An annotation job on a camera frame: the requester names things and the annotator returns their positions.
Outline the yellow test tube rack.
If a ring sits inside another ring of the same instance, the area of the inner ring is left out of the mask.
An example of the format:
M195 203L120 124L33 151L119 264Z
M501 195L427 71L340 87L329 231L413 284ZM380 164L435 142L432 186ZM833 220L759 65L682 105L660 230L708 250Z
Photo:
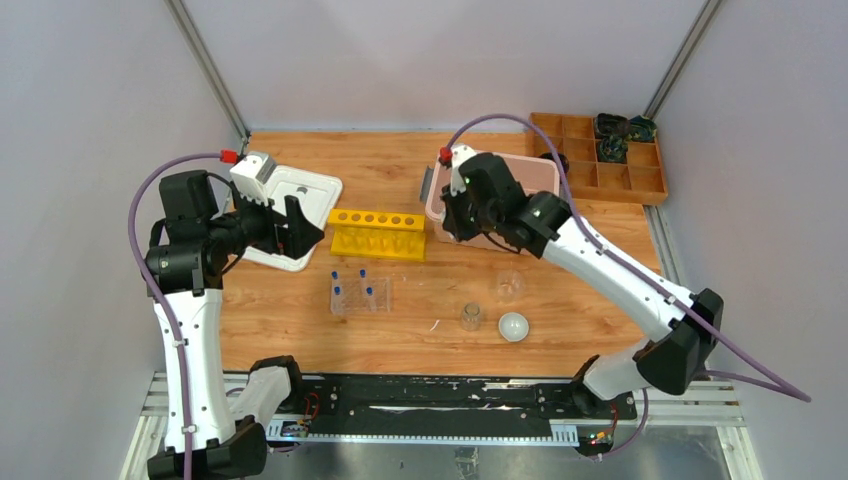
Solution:
M336 256L424 262L426 217L418 214L333 209L330 251Z

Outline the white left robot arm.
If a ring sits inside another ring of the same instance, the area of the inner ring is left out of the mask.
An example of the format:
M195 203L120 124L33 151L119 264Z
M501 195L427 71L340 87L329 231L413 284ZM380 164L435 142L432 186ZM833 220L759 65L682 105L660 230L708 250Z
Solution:
M142 274L160 323L169 387L161 452L147 462L151 479L237 479L266 465L266 428L277 410L306 400L290 355L259 360L235 402L223 377L220 314L223 278L250 247L300 259L324 233L308 220L298 195L277 201L230 183L235 208L219 211L204 170L164 177L164 216L151 228Z

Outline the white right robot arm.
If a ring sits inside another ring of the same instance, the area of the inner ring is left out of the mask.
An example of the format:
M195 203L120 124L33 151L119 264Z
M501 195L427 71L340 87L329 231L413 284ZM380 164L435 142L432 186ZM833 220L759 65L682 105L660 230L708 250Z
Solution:
M712 332L723 311L717 293L693 293L634 261L560 195L526 193L499 155L461 145L443 149L439 162L450 173L440 194L442 226L454 240L483 235L555 264L603 294L643 332L636 345L587 360L566 388L566 405L592 418L633 390L686 392L717 343Z

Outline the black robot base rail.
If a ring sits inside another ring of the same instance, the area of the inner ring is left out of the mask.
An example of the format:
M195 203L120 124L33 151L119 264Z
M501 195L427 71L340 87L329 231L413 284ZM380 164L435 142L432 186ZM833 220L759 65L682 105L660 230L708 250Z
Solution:
M581 410L566 378L320 374L303 380L300 408L266 428L274 448L307 443L562 446L612 450L636 419L633 394Z

